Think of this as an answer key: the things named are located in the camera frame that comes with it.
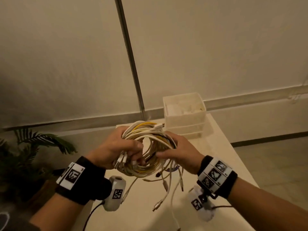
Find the wristband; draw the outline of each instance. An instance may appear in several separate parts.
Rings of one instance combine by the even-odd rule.
[[[198,185],[212,198],[228,198],[237,179],[237,173],[222,160],[205,156],[198,171]]]
[[[81,205],[89,200],[104,200],[112,189],[111,182],[104,178],[105,172],[82,156],[58,178],[56,193]]]

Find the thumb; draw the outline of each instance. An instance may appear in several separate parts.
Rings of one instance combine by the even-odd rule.
[[[176,149],[168,149],[166,151],[156,152],[156,156],[160,159],[176,159],[179,155]]]
[[[112,150],[114,151],[142,151],[143,144],[136,140],[118,140],[113,143]]]

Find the forearm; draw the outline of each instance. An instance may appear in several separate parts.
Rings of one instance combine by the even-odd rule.
[[[41,231],[67,231],[73,226],[83,205],[55,194],[31,219]]]
[[[238,178],[229,203],[256,231],[308,230],[308,212]]]

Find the table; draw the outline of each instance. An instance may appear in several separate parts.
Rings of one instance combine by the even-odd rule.
[[[153,120],[156,123],[163,123],[164,119]],[[236,154],[233,147],[211,116],[207,114],[205,131],[202,138],[190,140],[196,149],[203,155],[216,156],[228,163],[242,179],[257,186],[251,174]],[[108,170],[106,178],[112,175],[122,176],[126,182],[126,188],[133,182],[134,177],[128,177],[117,170]],[[171,191],[179,178],[177,173],[172,174]],[[184,192],[178,187],[175,192],[173,207],[182,231],[209,231],[209,230],[254,230],[234,208],[217,209],[213,220],[210,222],[201,221],[190,201],[187,200],[187,192],[197,181],[197,176],[186,171],[183,174]],[[96,230],[125,230],[125,231],[175,231],[176,226],[170,212],[170,194],[160,208],[152,212],[153,206],[165,194],[162,182],[144,182],[138,179],[130,190],[126,200],[115,212],[106,212],[101,206],[92,214],[87,231]],[[224,198],[212,200],[215,206],[229,205]]]

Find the hand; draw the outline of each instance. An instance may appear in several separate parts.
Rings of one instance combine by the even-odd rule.
[[[115,159],[118,159],[122,151],[127,151],[128,156],[131,156],[133,161],[144,161],[142,159],[143,144],[136,140],[124,140],[121,138],[127,128],[128,126],[116,128],[102,145],[85,157],[96,166],[105,169],[113,169],[112,163]]]
[[[180,166],[192,174],[197,174],[201,161],[204,158],[198,150],[183,136],[176,135],[166,131],[166,134],[177,144],[176,149],[168,149],[163,152],[157,152],[156,156],[161,159],[174,159]]]

